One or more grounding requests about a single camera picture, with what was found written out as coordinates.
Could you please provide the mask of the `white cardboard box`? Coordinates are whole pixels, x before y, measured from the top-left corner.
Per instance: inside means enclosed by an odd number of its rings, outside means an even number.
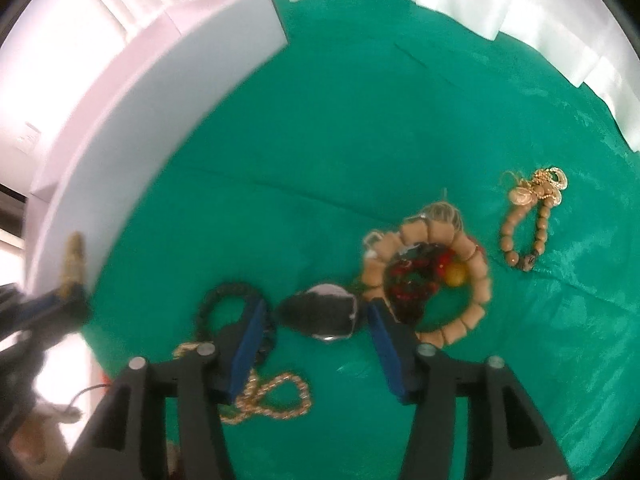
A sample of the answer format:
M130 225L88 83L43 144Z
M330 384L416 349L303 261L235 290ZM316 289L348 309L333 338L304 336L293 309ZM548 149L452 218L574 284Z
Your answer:
M27 203L30 296L58 286L67 239L98 277L146 188L203 118L288 43L273 0L195 0L161 13L79 101Z

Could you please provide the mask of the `green velvet cloth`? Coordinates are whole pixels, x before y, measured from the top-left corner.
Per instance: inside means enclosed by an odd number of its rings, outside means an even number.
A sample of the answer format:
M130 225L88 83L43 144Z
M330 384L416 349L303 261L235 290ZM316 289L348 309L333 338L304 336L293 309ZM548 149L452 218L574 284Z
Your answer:
M194 130L104 266L99 363L168 360L224 281L273 302L351 285L363 237L449 200L492 281L450 354L505 359L574 476L603 476L639 419L639 156L608 108L525 44L410 0L276 3L288 46ZM509 202L510 172L548 167L559 206Z

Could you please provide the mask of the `black silver pendant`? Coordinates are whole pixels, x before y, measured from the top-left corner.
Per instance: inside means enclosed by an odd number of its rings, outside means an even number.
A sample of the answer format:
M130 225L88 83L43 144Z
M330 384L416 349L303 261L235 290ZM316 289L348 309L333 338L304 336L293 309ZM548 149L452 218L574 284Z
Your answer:
M282 326L312 339L348 339L360 329L358 298L341 286L324 283L283 300L276 309Z

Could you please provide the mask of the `gold earrings cluster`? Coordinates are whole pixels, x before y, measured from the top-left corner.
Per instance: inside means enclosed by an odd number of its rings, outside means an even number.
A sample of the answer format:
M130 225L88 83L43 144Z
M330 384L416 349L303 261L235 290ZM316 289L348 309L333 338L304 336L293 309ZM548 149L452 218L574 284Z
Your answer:
M510 172L514 187L508 193L508 200L514 206L535 205L541 200L551 207L562 203L562 192L568 187L565 172L559 167L539 168L528 178L522 174Z

